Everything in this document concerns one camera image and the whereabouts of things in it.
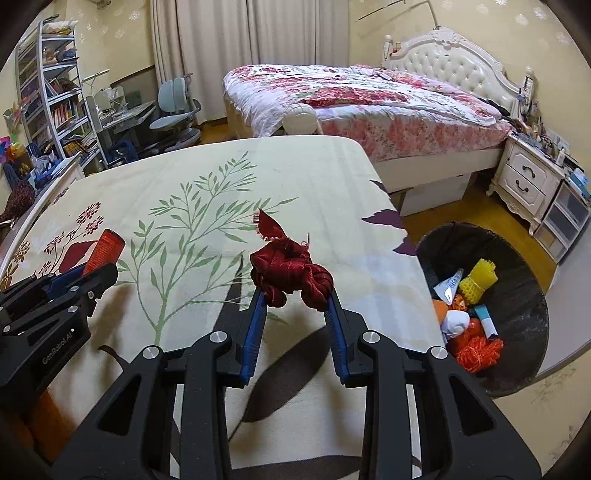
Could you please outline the orange foil wrapper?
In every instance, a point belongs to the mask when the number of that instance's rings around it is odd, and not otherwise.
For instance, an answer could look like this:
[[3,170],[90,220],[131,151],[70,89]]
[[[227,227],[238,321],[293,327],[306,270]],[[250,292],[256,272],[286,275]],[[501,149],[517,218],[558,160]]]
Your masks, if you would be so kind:
[[458,310],[458,311],[468,311],[468,304],[464,298],[464,296],[460,293],[457,293],[452,301],[450,306],[451,310]]

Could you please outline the white tufted headboard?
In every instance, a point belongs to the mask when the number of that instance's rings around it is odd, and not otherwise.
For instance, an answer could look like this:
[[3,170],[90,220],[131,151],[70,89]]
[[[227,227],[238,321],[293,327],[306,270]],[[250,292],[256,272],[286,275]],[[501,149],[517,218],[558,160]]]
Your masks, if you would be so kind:
[[516,85],[503,64],[478,44],[447,27],[436,28],[406,41],[384,39],[385,68],[439,80],[505,108],[514,117],[534,100],[536,77],[531,68]]

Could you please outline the study desk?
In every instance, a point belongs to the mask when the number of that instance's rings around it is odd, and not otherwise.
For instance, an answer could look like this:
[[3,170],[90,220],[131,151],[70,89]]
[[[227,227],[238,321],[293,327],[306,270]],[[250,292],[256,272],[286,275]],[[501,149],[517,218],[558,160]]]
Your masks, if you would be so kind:
[[111,160],[108,155],[109,149],[117,142],[115,136],[124,135],[128,130],[133,131],[156,110],[154,100],[130,109],[123,103],[121,111],[113,110],[113,105],[120,104],[111,102],[104,90],[98,91],[94,96],[87,96],[85,102],[92,132],[98,142],[101,161],[106,168],[116,163],[116,160]]

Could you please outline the silver milk powder sachet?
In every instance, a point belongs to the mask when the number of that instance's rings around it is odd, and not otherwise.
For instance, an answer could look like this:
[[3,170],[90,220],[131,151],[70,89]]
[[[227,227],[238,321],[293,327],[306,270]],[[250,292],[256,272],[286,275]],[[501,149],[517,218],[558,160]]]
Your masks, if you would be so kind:
[[448,306],[453,304],[456,297],[458,286],[464,276],[464,269],[460,268],[450,278],[443,280],[434,287],[434,291],[440,300],[444,301]]

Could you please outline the orange-red foam net small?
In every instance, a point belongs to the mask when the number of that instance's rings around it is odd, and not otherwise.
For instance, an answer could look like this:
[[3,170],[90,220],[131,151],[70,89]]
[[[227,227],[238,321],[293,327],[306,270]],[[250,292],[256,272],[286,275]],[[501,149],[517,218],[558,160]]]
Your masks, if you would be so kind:
[[477,318],[471,318],[466,330],[448,341],[447,349],[453,356],[457,356],[474,338],[485,338],[483,327]]

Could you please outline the metal canopy rod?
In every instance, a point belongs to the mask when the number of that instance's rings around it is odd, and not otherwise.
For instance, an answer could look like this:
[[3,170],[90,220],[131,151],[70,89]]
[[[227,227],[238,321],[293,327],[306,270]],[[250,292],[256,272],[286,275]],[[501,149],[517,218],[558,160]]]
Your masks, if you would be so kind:
[[[407,4],[408,4],[407,0],[391,1],[389,3],[386,3],[378,8],[370,10],[369,12],[361,15],[360,17],[356,18],[355,22],[359,23],[363,20],[369,19],[370,17],[381,14],[384,11],[391,10],[391,9],[397,7],[398,5],[407,5]],[[408,6],[406,9],[400,10],[400,12],[396,15],[396,18],[398,18],[402,15],[408,14],[411,11],[417,10],[418,8],[420,8],[422,6],[426,6],[429,9],[429,13],[430,13],[432,23],[433,23],[433,29],[440,30],[442,28],[442,24],[438,19],[438,15],[437,15],[437,12],[436,12],[435,7],[433,5],[433,2],[430,0],[417,1],[416,3],[413,3],[412,5]]]

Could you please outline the white tissue ball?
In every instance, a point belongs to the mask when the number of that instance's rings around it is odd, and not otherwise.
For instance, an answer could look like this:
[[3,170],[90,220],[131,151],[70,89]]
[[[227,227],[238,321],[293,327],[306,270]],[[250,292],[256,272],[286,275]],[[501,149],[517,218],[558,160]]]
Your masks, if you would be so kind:
[[470,316],[466,311],[449,310],[442,323],[441,330],[446,340],[462,335],[470,325]]

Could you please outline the dark red ribbon bundle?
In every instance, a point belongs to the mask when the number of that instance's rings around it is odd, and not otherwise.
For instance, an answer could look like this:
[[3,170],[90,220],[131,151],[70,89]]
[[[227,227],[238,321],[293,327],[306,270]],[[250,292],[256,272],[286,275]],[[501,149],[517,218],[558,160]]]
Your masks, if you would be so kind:
[[266,245],[250,256],[250,277],[262,290],[266,304],[283,308],[287,296],[298,292],[308,308],[325,312],[334,289],[334,278],[311,260],[308,242],[297,243],[263,209],[253,215],[256,232]]

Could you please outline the teal white sachet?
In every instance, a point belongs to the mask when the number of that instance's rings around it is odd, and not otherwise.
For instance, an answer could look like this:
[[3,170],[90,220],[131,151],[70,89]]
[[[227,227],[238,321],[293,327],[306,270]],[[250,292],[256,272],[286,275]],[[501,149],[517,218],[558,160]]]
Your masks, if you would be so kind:
[[488,308],[481,304],[474,307],[476,316],[480,320],[482,329],[487,339],[497,339],[499,337],[497,328],[493,322],[493,319],[489,313]]

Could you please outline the red small bottle black cap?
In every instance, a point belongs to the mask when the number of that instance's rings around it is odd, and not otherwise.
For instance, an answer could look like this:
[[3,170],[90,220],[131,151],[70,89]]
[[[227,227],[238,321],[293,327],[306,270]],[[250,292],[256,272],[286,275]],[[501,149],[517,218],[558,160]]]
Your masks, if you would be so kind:
[[106,264],[116,264],[124,246],[125,241],[120,235],[110,229],[105,229],[86,262],[82,275],[85,276]]

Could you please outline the yellow foam net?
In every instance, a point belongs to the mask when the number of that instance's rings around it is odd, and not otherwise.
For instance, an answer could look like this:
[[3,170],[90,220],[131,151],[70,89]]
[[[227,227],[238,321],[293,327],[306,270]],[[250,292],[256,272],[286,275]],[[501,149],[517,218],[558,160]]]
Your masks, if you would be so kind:
[[498,281],[496,265],[480,259],[468,276],[459,284],[460,294],[470,305],[477,305],[484,293]]

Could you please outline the black trash bin with liner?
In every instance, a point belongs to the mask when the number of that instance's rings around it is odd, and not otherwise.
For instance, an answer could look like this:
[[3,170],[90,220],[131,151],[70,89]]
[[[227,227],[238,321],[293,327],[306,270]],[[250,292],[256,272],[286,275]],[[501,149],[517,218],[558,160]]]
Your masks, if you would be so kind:
[[460,268],[468,274],[480,259],[495,264],[498,281],[481,303],[491,314],[504,349],[498,363],[476,378],[493,398],[529,386],[548,347],[549,314],[541,286],[519,252],[491,230],[456,222],[423,236],[416,252],[431,289]]

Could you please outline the white two-drawer nightstand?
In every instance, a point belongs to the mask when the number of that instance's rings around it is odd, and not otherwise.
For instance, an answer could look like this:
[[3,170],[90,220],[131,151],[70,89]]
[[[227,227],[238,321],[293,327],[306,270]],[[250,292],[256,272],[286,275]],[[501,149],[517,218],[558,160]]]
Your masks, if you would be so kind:
[[564,178],[563,167],[512,133],[486,195],[497,194],[510,212],[529,223],[533,237]]

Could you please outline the red foam net large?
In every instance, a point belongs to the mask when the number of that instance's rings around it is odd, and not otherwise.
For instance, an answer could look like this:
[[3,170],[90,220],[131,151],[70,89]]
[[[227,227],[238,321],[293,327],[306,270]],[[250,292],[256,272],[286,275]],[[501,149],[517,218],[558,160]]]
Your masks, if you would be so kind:
[[457,363],[470,373],[478,373],[497,364],[504,343],[500,338],[474,337],[456,355]]

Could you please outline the orange paper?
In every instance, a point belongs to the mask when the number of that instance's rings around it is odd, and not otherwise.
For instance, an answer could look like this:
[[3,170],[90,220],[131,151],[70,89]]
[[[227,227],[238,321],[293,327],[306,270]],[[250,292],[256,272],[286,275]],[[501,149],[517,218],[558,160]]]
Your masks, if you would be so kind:
[[449,306],[442,300],[434,299],[433,306],[436,312],[436,316],[439,324],[444,322],[444,319],[449,311]]

